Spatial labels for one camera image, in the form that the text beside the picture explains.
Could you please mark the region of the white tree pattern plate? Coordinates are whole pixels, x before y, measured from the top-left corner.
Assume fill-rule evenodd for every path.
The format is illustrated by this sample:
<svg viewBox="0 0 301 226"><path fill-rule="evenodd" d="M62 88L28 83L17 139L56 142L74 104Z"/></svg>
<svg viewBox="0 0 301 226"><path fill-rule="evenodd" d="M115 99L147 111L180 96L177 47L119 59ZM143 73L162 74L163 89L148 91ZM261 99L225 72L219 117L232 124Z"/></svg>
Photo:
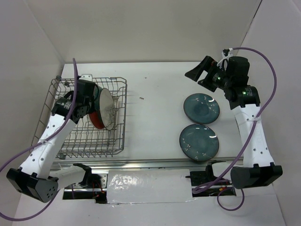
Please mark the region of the white tree pattern plate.
<svg viewBox="0 0 301 226"><path fill-rule="evenodd" d="M105 129L111 130L115 125L116 109L110 91L103 88L99 95L99 115Z"/></svg>

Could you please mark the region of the red teal floral plate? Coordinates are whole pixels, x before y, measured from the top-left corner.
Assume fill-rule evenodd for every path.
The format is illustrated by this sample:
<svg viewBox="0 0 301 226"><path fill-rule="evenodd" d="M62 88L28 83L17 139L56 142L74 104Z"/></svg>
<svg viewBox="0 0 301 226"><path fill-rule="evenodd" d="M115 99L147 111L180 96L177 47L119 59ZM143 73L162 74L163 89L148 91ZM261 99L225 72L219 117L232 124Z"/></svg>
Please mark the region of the red teal floral plate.
<svg viewBox="0 0 301 226"><path fill-rule="evenodd" d="M97 129L104 129L105 126L98 111L89 114L89 118L93 126Z"/></svg>

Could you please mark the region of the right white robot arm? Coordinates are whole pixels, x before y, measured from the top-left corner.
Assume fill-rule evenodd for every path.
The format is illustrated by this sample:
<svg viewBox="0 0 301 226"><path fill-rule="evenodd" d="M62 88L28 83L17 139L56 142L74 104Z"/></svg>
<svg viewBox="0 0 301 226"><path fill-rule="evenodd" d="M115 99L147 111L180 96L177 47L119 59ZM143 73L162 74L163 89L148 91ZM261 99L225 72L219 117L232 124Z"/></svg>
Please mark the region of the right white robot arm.
<svg viewBox="0 0 301 226"><path fill-rule="evenodd" d="M221 89L234 114L243 147L239 157L243 166L231 163L230 180L236 189L268 186L278 179L283 170L276 165L269 152L263 126L258 90L248 85L250 64L247 58L231 56L226 69L212 57L206 56L199 65L186 72L185 77L214 92Z"/></svg>

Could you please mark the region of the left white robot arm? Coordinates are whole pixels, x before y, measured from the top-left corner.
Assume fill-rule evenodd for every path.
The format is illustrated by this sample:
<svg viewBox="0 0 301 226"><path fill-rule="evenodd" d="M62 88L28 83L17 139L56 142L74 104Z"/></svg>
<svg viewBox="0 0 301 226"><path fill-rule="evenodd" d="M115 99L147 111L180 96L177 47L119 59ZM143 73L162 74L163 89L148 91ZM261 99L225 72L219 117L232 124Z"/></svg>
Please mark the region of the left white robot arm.
<svg viewBox="0 0 301 226"><path fill-rule="evenodd" d="M37 147L18 169L11 168L7 172L7 179L18 192L47 203L61 188L75 183L87 188L92 184L92 170L84 164L75 163L56 172L50 170L79 120L95 109L96 90L94 82L76 80L74 90L55 102Z"/></svg>

